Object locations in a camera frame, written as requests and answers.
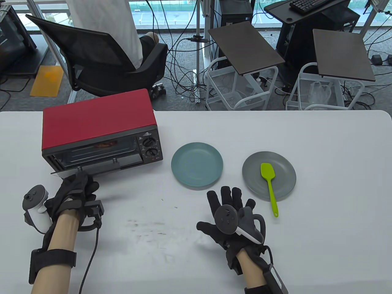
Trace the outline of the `person's right hand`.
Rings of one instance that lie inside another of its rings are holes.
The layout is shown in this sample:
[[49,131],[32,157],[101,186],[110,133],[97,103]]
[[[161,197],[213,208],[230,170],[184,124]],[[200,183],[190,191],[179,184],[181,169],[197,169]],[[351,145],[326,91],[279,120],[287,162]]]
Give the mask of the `person's right hand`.
[[[253,215],[253,209],[256,206],[256,202],[253,199],[248,199],[246,205],[243,206],[241,200],[242,193],[239,188],[234,187],[230,189],[229,186],[223,186],[221,187],[220,194],[222,202],[219,202],[215,191],[211,190],[207,192],[207,199],[213,216],[217,214],[218,210],[225,208],[226,206],[232,207],[232,210],[236,211],[238,217]],[[210,236],[217,244],[225,249],[227,262],[230,268],[234,268],[234,264],[239,263],[237,255],[241,250],[244,250],[253,262],[260,264],[264,262],[260,257],[261,254],[264,254],[266,250],[271,253],[271,250],[268,246],[264,245],[263,241],[261,244],[257,244],[243,234],[225,234],[219,229],[221,227],[221,222],[225,222],[225,220],[216,220],[215,224],[200,221],[197,223],[196,228],[198,231]]]

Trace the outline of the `person's left hand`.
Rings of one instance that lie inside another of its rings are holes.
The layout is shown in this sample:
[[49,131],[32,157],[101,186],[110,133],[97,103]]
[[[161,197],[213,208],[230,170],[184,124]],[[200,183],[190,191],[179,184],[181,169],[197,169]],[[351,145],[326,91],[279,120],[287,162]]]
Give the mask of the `person's left hand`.
[[58,220],[62,213],[60,207],[64,202],[71,201],[74,204],[76,201],[77,204],[80,204],[80,207],[71,208],[70,210],[74,209],[77,211],[77,217],[80,224],[82,224],[86,217],[84,205],[86,202],[94,201],[96,199],[94,192],[96,192],[99,187],[99,183],[94,181],[93,177],[84,171],[63,179],[55,196],[45,202],[45,207],[47,208],[52,223]]

